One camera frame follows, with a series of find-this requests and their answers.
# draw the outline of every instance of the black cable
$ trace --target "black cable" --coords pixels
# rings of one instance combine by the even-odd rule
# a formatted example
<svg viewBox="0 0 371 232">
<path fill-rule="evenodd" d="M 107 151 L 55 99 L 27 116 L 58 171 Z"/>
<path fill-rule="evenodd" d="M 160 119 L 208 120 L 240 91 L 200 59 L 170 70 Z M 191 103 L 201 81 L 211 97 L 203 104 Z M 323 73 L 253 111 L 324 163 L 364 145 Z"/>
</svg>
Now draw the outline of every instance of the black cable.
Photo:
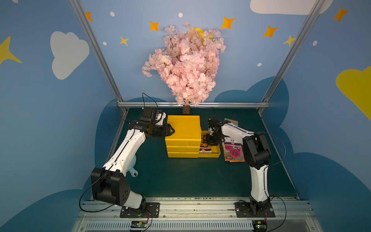
<svg viewBox="0 0 371 232">
<path fill-rule="evenodd" d="M 94 183 L 92 183 L 92 185 L 90 185 L 90 187 L 89 188 L 87 188 L 86 190 L 85 190 L 85 192 L 81 195 L 81 197 L 80 197 L 80 200 L 79 200 L 79 207 L 80 207 L 80 209 L 82 210 L 82 211 L 84 211 L 84 212 L 88 212 L 88 213 L 96 213 L 96 212 L 100 212 L 100 211 L 103 211 L 103 210 L 106 210 L 106 209 L 108 209 L 109 207 L 111 207 L 111 206 L 114 206 L 115 204 L 112 204 L 112 205 L 110 205 L 109 207 L 107 207 L 107 208 L 104 208 L 104 209 L 101 209 L 101 210 L 97 210 L 97 211 L 88 211 L 88 210 L 84 210 L 83 208 L 81 208 L 81 199 L 82 199 L 82 197 L 84 196 L 84 194 L 96 183 L 96 182 L 98 182 L 100 179 L 102 179 L 103 177 L 105 177 L 106 176 L 106 174 L 103 174 L 101 177 L 99 177 Z"/>
<path fill-rule="evenodd" d="M 231 125 L 230 123 L 231 123 L 231 122 L 227 123 L 227 125 L 230 125 L 230 126 L 232 126 L 233 128 L 236 128 L 237 130 L 240 130 L 240 131 L 242 131 L 242 132 L 244 132 L 244 133 L 246 133 L 246 134 L 255 134 L 254 132 L 253 132 L 253 133 L 249 133 L 249 131 L 244 130 L 244 129 L 242 129 L 242 128 L 239 128 L 238 126 L 234 125 L 233 123 L 232 123 L 232 125 Z"/>
<path fill-rule="evenodd" d="M 279 226 L 277 226 L 276 228 L 274 228 L 274 229 L 271 229 L 270 231 L 267 231 L 267 232 L 271 232 L 271 231 L 273 231 L 273 230 L 275 230 L 275 229 L 278 229 L 280 226 L 282 226 L 283 225 L 283 223 L 285 222 L 285 220 L 286 220 L 286 216 L 287 216 L 287 209 L 286 209 L 286 205 L 285 205 L 285 202 L 281 199 L 281 201 L 282 201 L 282 203 L 283 203 L 283 205 L 285 206 L 285 218 L 284 218 L 284 220 L 283 220 L 283 222 L 281 223 L 281 225 L 279 225 Z"/>
<path fill-rule="evenodd" d="M 149 213 L 150 216 L 151 216 L 151 224 L 150 224 L 149 226 L 147 226 L 147 228 L 146 228 L 144 231 L 148 230 L 148 228 L 151 227 L 151 225 L 152 225 L 152 220 L 153 220 L 153 217 L 152 217 L 152 214 L 151 214 L 150 210 L 149 210 L 149 209 L 147 209 L 147 210 L 148 210 L 148 213 Z"/>
<path fill-rule="evenodd" d="M 263 170 L 263 186 L 264 186 L 264 192 L 265 192 L 265 195 L 266 195 L 267 197 L 269 197 L 269 196 L 268 196 L 268 194 L 267 194 L 267 191 L 265 190 L 265 170 L 266 170 L 268 167 L 269 167 L 269 166 L 266 166 L 265 169 Z"/>
<path fill-rule="evenodd" d="M 145 103 L 144 103 L 144 96 L 143 96 L 143 94 L 144 94 L 144 95 L 146 95 L 147 97 L 149 97 L 150 99 L 152 99 L 152 101 L 154 101 L 154 102 L 156 103 L 156 106 L 157 106 L 157 109 L 158 109 L 158 105 L 157 105 L 157 102 L 156 102 L 155 100 L 153 100 L 153 98 L 152 98 L 152 97 L 148 96 L 148 95 L 147 95 L 147 94 L 145 94 L 145 93 L 142 93 L 143 106 L 145 107 Z"/>
<path fill-rule="evenodd" d="M 211 110 L 211 108 L 213 108 L 213 110 L 214 110 L 214 115 L 216 116 L 214 107 L 210 107 L 210 109 L 209 109 L 209 118 L 210 118 L 210 110 Z"/>
<path fill-rule="evenodd" d="M 129 140 L 131 140 L 131 138 L 133 137 L 133 135 L 135 134 L 135 130 L 136 129 L 134 129 L 134 132 L 133 132 L 133 134 L 131 135 L 131 137 L 129 138 Z M 116 159 L 115 159 L 115 162 L 117 161 L 117 159 L 118 159 L 118 157 L 120 157 L 120 155 L 121 155 L 121 153 L 124 151 L 124 149 L 125 149 L 125 147 L 126 147 L 126 145 L 129 143 L 129 140 L 128 140 L 128 142 L 127 143 L 125 143 L 125 146 L 124 146 L 124 148 L 121 150 L 121 152 L 120 152 L 120 154 L 116 157 Z"/>
<path fill-rule="evenodd" d="M 282 140 L 280 140 L 277 136 L 275 136 L 274 134 L 271 134 L 271 133 L 268 133 L 268 132 L 260 132 L 260 133 L 267 133 L 267 134 L 270 134 L 270 135 L 273 135 L 274 137 L 276 137 L 281 143 L 282 143 L 282 145 L 283 145 L 283 147 L 284 147 L 284 149 L 285 149 L 285 154 L 284 154 L 284 156 L 283 156 L 283 158 L 279 161 L 279 162 L 277 162 L 277 163 L 275 163 L 275 164 L 272 164 L 272 165 L 270 165 L 270 166 L 273 166 L 273 165 L 276 165 L 276 164 L 279 164 L 280 162 L 282 162 L 283 161 L 283 159 L 286 157 L 286 146 L 284 145 L 284 143 L 282 142 Z"/>
</svg>

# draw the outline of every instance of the yellow tray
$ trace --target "yellow tray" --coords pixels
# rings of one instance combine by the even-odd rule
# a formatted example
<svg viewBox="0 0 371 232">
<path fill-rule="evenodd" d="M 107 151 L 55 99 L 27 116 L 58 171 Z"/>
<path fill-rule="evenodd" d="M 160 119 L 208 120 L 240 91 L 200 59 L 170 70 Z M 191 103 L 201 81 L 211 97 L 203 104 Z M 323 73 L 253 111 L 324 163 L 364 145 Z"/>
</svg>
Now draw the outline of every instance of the yellow tray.
<svg viewBox="0 0 371 232">
<path fill-rule="evenodd" d="M 201 131 L 201 135 L 207 135 L 208 131 Z M 211 153 L 199 153 L 199 158 L 219 158 L 220 146 L 211 146 Z"/>
</svg>

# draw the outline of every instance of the yellow star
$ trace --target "yellow star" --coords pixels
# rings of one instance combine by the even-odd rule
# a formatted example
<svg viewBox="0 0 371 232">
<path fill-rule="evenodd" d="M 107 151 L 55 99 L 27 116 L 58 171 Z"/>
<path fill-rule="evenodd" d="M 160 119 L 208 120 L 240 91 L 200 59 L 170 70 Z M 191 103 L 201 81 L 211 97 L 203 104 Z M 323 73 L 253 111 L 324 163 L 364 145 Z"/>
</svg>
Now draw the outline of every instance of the yellow star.
<svg viewBox="0 0 371 232">
<path fill-rule="evenodd" d="M 270 26 L 268 26 L 268 29 L 267 29 L 267 32 L 263 35 L 263 37 L 265 36 L 269 36 L 272 38 L 273 36 L 273 33 L 278 29 L 278 27 L 276 28 L 271 28 Z"/>
<path fill-rule="evenodd" d="M 4 60 L 13 60 L 18 63 L 22 63 L 18 58 L 16 58 L 13 54 L 9 51 L 9 45 L 10 45 L 10 36 L 4 40 L 2 44 L 0 44 L 0 64 Z"/>
<path fill-rule="evenodd" d="M 227 19 L 226 17 L 224 17 L 224 23 L 223 23 L 223 25 L 221 26 L 220 29 L 228 28 L 230 30 L 231 29 L 231 24 L 232 24 L 233 20 L 234 19 Z"/>
<path fill-rule="evenodd" d="M 296 38 L 291 38 L 291 35 L 290 35 L 290 38 L 285 42 L 285 43 L 288 43 L 289 44 L 289 47 L 291 47 L 291 43 L 292 41 L 294 41 Z"/>
<path fill-rule="evenodd" d="M 346 10 L 343 10 L 343 8 L 341 7 L 340 8 L 340 11 L 337 15 L 335 15 L 335 17 L 333 17 L 332 19 L 337 19 L 338 22 L 340 22 L 341 18 L 343 18 L 343 16 L 348 13 L 349 11 L 346 11 Z"/>
<path fill-rule="evenodd" d="M 158 24 L 159 23 L 153 23 L 153 22 L 150 21 L 150 24 L 151 24 L 151 29 L 150 30 L 156 30 L 156 31 L 158 31 L 158 28 L 157 27 L 158 27 Z"/>
<path fill-rule="evenodd" d="M 92 13 L 88 12 L 88 13 L 85 13 L 85 14 L 86 14 L 86 17 L 88 18 L 88 20 L 93 22 L 92 16 L 91 16 Z"/>
<path fill-rule="evenodd" d="M 129 39 L 123 39 L 121 36 L 120 36 L 120 38 L 121 38 L 121 43 L 120 44 L 124 43 L 127 46 L 128 44 L 126 43 L 126 41 L 128 41 Z"/>
</svg>

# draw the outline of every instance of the yellow box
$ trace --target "yellow box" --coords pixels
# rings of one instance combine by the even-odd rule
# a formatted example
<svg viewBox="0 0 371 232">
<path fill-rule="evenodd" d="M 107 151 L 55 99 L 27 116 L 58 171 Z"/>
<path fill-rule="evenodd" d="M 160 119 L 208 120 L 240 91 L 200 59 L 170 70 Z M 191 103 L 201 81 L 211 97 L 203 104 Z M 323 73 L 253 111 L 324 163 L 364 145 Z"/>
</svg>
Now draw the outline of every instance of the yellow box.
<svg viewBox="0 0 371 232">
<path fill-rule="evenodd" d="M 175 133 L 165 137 L 166 146 L 200 146 L 201 126 L 199 115 L 169 115 L 167 123 L 170 123 Z"/>
<path fill-rule="evenodd" d="M 209 134 L 208 131 L 201 131 L 201 135 Z M 199 158 L 219 158 L 220 156 L 220 146 L 211 146 L 211 153 L 199 153 Z"/>
<path fill-rule="evenodd" d="M 198 152 L 168 152 L 169 158 L 198 158 Z"/>
<path fill-rule="evenodd" d="M 200 146 L 198 147 L 186 147 L 186 146 L 166 146 L 167 152 L 199 152 Z"/>
</svg>

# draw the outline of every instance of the painted cloud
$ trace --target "painted cloud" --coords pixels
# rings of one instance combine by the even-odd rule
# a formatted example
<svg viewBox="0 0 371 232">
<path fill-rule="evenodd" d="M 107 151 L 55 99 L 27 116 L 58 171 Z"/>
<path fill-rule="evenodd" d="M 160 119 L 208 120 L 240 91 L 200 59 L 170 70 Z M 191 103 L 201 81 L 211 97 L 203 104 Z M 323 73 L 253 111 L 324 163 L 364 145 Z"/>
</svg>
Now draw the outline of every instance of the painted cloud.
<svg viewBox="0 0 371 232">
<path fill-rule="evenodd" d="M 89 55 L 88 43 L 72 32 L 53 32 L 50 47 L 55 57 L 53 73 L 60 80 L 66 79 Z"/>
<path fill-rule="evenodd" d="M 251 0 L 250 8 L 259 14 L 309 14 L 316 0 Z M 331 5 L 332 0 L 325 0 L 320 14 Z"/>
</svg>

